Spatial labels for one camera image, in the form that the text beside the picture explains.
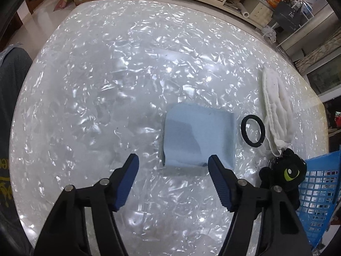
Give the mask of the black plush toy green eyes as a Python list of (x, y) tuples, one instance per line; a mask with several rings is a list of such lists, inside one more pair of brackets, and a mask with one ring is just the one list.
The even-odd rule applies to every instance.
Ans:
[(268, 190), (274, 186), (281, 187), (297, 210), (301, 204), (298, 187), (305, 180), (306, 172), (306, 162), (290, 148), (286, 148), (281, 156), (272, 158), (268, 166), (260, 170), (260, 187)]

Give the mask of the black ring hair band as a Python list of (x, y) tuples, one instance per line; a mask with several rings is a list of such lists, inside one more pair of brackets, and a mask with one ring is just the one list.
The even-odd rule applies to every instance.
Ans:
[[(260, 138), (257, 142), (252, 142), (247, 135), (246, 125), (247, 125), (247, 122), (249, 120), (254, 120), (260, 128)], [(258, 116), (254, 115), (254, 114), (249, 114), (243, 118), (243, 120), (240, 124), (240, 131), (241, 131), (243, 140), (251, 147), (258, 148), (263, 144), (263, 142), (265, 140), (266, 134), (265, 134), (264, 123), (262, 122), (262, 120)]]

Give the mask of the white quilted cloth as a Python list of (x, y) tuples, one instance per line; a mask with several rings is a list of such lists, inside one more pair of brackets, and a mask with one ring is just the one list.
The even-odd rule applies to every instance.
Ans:
[(267, 67), (262, 69), (262, 93), (267, 150), (279, 157), (294, 138), (294, 115), (283, 81), (276, 71)]

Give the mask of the light blue cloth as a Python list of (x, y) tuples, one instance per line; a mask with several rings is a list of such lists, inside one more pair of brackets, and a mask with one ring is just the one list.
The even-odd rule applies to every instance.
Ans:
[(234, 169), (236, 115), (224, 109), (177, 103), (167, 111), (163, 135), (163, 164), (176, 168), (208, 165), (218, 156), (224, 168)]

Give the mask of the blue plastic basket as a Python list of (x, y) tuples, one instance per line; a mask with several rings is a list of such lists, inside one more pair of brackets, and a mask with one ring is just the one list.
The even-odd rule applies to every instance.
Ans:
[(320, 243), (340, 197), (340, 151), (307, 159), (305, 180), (298, 187), (296, 211), (312, 249)]

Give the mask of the black shopping bag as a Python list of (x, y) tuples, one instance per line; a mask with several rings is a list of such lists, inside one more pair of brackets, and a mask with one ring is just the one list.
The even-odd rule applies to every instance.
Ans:
[(302, 1), (294, 0), (292, 3), (281, 1), (273, 13), (273, 19), (284, 31), (293, 33), (299, 28), (302, 17)]

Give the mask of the white paper roll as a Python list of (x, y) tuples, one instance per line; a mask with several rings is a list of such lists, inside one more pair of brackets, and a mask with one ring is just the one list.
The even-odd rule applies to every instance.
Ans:
[(240, 3), (240, 2), (236, 3), (236, 7), (240, 10), (240, 12), (244, 18), (249, 18), (250, 13), (246, 10), (246, 8), (243, 6), (242, 3)]

